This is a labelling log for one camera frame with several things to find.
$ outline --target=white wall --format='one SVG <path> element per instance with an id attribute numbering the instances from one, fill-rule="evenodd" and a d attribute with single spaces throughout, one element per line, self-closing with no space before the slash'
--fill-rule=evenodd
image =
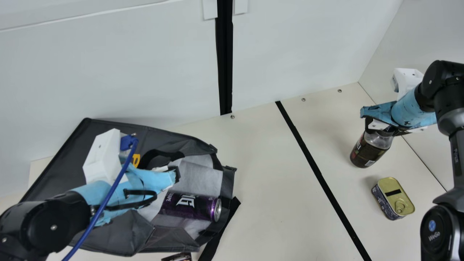
<path id="1" fill-rule="evenodd" d="M 437 59 L 464 63 L 463 10 L 462 0 L 404 0 L 359 81 L 376 103 L 396 99 L 390 87 L 395 67 L 425 72 Z M 448 138 L 436 126 L 404 138 L 442 185 L 451 189 Z"/>
<path id="2" fill-rule="evenodd" d="M 402 0 L 250 0 L 234 16 L 233 108 L 357 82 Z"/>
<path id="3" fill-rule="evenodd" d="M 0 29 L 167 0 L 0 0 Z"/>
<path id="4" fill-rule="evenodd" d="M 84 117 L 166 128 L 219 115 L 201 0 L 0 31 L 0 195 L 25 189 Z"/>

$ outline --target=gold can lid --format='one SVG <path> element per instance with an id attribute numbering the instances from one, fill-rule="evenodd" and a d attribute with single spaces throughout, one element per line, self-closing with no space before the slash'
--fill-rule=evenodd
<path id="1" fill-rule="evenodd" d="M 388 204 L 390 204 L 390 207 L 398 215 L 409 215 L 414 212 L 414 205 L 396 179 L 392 177 L 382 178 L 377 185 L 387 199 Z"/>

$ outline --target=black cylindrical joint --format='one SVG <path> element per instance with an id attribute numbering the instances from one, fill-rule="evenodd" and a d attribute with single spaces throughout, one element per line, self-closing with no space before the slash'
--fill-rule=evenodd
<path id="1" fill-rule="evenodd" d="M 446 88 L 440 89 L 433 99 L 439 120 L 447 112 L 464 108 L 464 77 L 451 77 L 445 81 Z"/>
<path id="2" fill-rule="evenodd" d="M 416 98 L 417 104 L 422 111 L 433 112 L 435 111 L 433 107 L 433 100 L 424 96 L 421 92 L 422 84 L 419 84 L 414 89 L 414 97 Z"/>
<path id="3" fill-rule="evenodd" d="M 464 76 L 464 64 L 434 61 L 424 74 L 420 91 L 428 99 L 434 99 L 435 94 L 446 87 L 447 79 L 462 76 Z"/>

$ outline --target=white bracket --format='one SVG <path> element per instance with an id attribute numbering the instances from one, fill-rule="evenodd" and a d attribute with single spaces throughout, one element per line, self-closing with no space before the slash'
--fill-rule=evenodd
<path id="1" fill-rule="evenodd" d="M 408 91 L 416 88 L 423 77 L 424 75 L 416 69 L 395 68 L 391 84 L 393 90 L 398 93 L 396 100 L 399 101 Z"/>
<path id="2" fill-rule="evenodd" d="M 379 120 L 374 119 L 371 123 L 369 123 L 370 130 L 384 130 L 386 127 L 390 126 L 387 123 L 381 122 Z"/>
<path id="3" fill-rule="evenodd" d="M 243 14 L 248 12 L 248 0 L 234 0 L 234 11 L 235 15 Z"/>
<path id="4" fill-rule="evenodd" d="M 210 20 L 218 17 L 217 0 L 203 0 L 203 19 Z"/>

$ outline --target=purple can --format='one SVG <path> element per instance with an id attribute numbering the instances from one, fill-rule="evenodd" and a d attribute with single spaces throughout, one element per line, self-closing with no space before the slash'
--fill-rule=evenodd
<path id="1" fill-rule="evenodd" d="M 221 199 L 168 192 L 160 214 L 217 222 L 221 216 Z"/>

